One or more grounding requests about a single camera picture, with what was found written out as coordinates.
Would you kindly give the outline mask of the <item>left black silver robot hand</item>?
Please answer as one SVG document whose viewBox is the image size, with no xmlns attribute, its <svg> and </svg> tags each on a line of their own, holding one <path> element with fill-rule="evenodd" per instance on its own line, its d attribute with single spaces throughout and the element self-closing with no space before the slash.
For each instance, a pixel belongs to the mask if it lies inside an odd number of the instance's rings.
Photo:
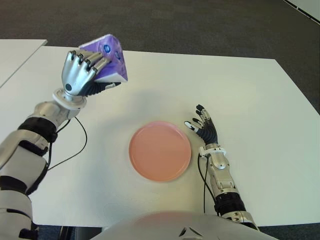
<svg viewBox="0 0 320 240">
<path fill-rule="evenodd" d="M 61 73 L 64 91 L 88 97 L 128 81 L 126 66 L 115 56 L 83 49 L 67 53 Z"/>
</svg>

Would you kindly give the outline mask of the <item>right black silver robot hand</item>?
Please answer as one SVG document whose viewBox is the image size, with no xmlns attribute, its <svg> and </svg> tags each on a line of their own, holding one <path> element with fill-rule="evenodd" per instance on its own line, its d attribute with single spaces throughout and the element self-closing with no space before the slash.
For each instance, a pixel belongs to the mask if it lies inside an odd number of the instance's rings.
<svg viewBox="0 0 320 240">
<path fill-rule="evenodd" d="M 196 106 L 196 114 L 201 118 L 192 120 L 199 126 L 195 126 L 190 121 L 184 121 L 184 125 L 195 132 L 206 145 L 218 144 L 218 133 L 208 111 L 200 104 Z"/>
</svg>

